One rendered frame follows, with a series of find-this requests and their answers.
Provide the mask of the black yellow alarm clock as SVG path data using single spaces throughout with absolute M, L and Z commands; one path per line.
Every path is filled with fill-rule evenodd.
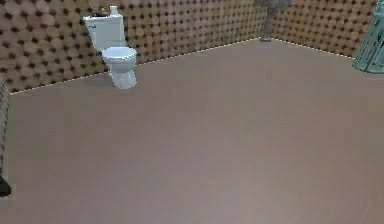
M 91 17 L 107 17 L 109 15 L 109 12 L 101 7 L 98 11 L 93 11 L 91 13 Z

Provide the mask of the black object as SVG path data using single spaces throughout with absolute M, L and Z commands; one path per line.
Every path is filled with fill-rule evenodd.
M 12 188 L 9 183 L 0 175 L 0 197 L 9 196 L 12 193 Z

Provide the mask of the pale green glass shower cabin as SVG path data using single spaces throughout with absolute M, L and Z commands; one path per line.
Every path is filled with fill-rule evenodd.
M 384 0 L 376 0 L 372 20 L 352 66 L 363 72 L 384 75 Z

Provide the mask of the white toilet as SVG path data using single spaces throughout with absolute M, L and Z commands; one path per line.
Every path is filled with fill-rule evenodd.
M 136 86 L 137 51 L 127 45 L 123 16 L 83 17 L 93 48 L 101 53 L 108 74 L 118 89 Z

